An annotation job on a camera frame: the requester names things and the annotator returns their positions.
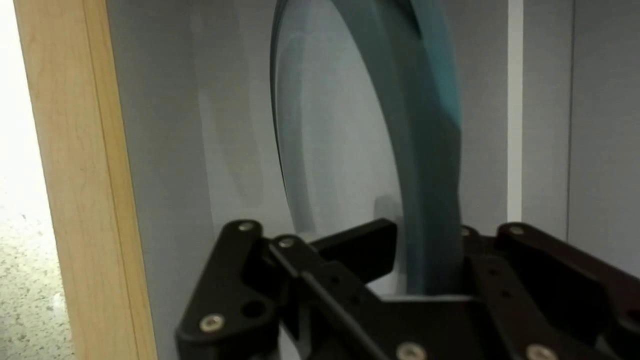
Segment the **bolt hole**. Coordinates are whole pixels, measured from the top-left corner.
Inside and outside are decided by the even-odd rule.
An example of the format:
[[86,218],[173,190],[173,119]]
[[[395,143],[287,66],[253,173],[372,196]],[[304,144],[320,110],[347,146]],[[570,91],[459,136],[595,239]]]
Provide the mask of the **bolt hole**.
[[633,309],[627,312],[627,315],[633,320],[636,324],[640,325],[640,310]]
[[259,318],[266,311],[267,307],[261,301],[249,301],[242,306],[242,315],[250,319]]
[[360,305],[360,303],[362,303],[362,299],[358,295],[353,295],[352,297],[349,298],[349,301],[353,305]]

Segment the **wooden trim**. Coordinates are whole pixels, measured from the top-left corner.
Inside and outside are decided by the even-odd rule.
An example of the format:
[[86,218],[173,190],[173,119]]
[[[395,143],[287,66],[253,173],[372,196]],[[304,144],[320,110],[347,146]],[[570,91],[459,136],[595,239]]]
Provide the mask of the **wooden trim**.
[[156,360],[104,0],[15,0],[78,360]]

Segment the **silver screw head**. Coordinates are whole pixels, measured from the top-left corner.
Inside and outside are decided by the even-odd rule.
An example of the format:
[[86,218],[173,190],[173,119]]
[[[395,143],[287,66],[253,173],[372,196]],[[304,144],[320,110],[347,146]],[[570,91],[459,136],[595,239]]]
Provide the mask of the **silver screw head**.
[[209,314],[200,321],[202,332],[214,332],[225,326],[225,317],[220,314]]
[[240,231],[249,231],[253,229],[253,222],[245,221],[238,226],[238,229],[240,229]]
[[515,235],[524,234],[524,230],[520,226],[512,226],[509,228],[509,231],[511,231],[511,234],[515,234]]
[[284,238],[278,242],[278,245],[280,247],[292,247],[295,242],[294,238]]
[[558,360],[556,352],[541,344],[531,344],[527,347],[529,360]]
[[398,360],[427,360],[427,352],[419,344],[406,342],[398,346],[396,357]]

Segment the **circular glass plate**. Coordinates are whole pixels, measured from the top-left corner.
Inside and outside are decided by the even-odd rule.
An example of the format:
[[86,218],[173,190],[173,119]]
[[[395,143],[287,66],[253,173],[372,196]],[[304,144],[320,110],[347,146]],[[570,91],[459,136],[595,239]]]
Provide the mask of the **circular glass plate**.
[[[383,112],[331,0],[287,2],[273,81],[278,146],[296,231],[318,238],[384,217],[399,225],[401,235],[400,187]],[[396,277],[375,290],[400,291]]]

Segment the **terrazzo floor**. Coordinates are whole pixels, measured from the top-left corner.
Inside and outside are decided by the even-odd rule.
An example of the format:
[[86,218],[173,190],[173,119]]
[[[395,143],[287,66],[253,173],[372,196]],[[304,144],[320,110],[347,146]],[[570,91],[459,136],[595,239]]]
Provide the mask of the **terrazzo floor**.
[[13,1],[0,1],[0,360],[72,360]]

